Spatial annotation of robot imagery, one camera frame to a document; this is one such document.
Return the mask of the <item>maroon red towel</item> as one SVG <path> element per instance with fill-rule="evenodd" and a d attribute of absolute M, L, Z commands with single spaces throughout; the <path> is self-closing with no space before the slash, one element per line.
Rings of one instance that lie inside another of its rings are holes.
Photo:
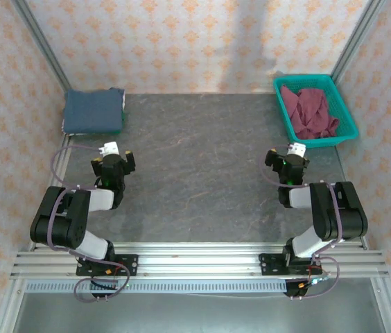
<path fill-rule="evenodd" d="M 323 90 L 304 88 L 294 93 L 282 85 L 280 94 L 298 139 L 336 136 L 340 121 L 329 114 L 329 104 Z"/>

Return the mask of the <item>teal plastic basket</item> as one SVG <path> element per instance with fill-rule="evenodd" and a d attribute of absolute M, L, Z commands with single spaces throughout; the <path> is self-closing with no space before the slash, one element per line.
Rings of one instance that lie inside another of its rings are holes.
<path fill-rule="evenodd" d="M 337 117 L 340 121 L 336 129 L 336 136 L 319 139 L 299 139 L 293 130 L 288 111 L 284 105 L 280 88 L 285 85 L 292 92 L 298 93 L 303 88 L 318 88 L 324 92 L 324 96 L 329 104 L 329 114 Z M 289 76 L 280 76 L 273 80 L 273 86 L 281 118 L 286 127 L 286 132 L 290 142 L 299 142 L 307 148 L 323 148 L 328 146 L 337 146 L 347 140 L 355 139 L 358 136 L 358 129 L 351 113 L 348 111 L 338 88 L 332 78 L 326 74 L 298 74 Z"/>

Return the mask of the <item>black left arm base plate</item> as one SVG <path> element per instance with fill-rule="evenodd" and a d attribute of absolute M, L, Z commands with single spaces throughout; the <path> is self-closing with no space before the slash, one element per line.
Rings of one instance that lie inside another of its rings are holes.
<path fill-rule="evenodd" d="M 112 259 L 107 260 L 125 266 L 131 276 L 137 275 L 138 255 L 116 254 Z M 126 276 L 127 273 L 117 265 L 97 263 L 88 259 L 77 259 L 76 275 L 83 277 L 115 277 Z"/>

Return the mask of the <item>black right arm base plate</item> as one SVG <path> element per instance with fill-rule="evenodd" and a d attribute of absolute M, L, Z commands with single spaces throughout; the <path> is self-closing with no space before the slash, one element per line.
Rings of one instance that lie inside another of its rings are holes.
<path fill-rule="evenodd" d="M 310 258 L 298 258 L 289 254 L 261 253 L 259 263 L 262 275 L 307 276 L 321 275 L 321 266 L 313 266 Z"/>

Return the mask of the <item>aluminium cross rail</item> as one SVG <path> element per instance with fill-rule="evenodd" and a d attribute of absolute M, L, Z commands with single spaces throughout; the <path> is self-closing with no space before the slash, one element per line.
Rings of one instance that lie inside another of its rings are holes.
<path fill-rule="evenodd" d="M 278 254 L 281 243 L 116 243 L 116 253 L 139 256 L 139 279 L 260 279 L 261 253 Z M 385 278 L 383 253 L 349 241 L 324 253 L 326 271 L 342 278 Z M 14 279 L 73 279 L 76 260 L 69 254 L 36 245 L 19 252 L 11 270 Z"/>

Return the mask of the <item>aluminium frame post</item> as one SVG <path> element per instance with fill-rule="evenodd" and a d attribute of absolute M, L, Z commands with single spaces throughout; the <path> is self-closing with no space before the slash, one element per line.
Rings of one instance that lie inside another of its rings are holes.
<path fill-rule="evenodd" d="M 352 58 L 355 56 L 358 47 L 369 33 L 371 27 L 376 22 L 376 19 L 385 5 L 387 0 L 369 0 L 360 16 L 356 27 L 350 35 L 340 57 L 331 72 L 331 79 L 335 84 L 342 79 L 346 68 L 350 64 Z"/>
<path fill-rule="evenodd" d="M 61 88 L 64 91 L 71 89 L 71 84 L 63 71 L 53 49 L 51 48 L 48 39 L 46 38 L 42 28 L 40 27 L 35 15 L 33 14 L 27 0 L 10 0 L 19 16 L 25 23 L 29 33 L 32 35 L 36 45 L 47 61 L 54 76 L 57 78 Z"/>

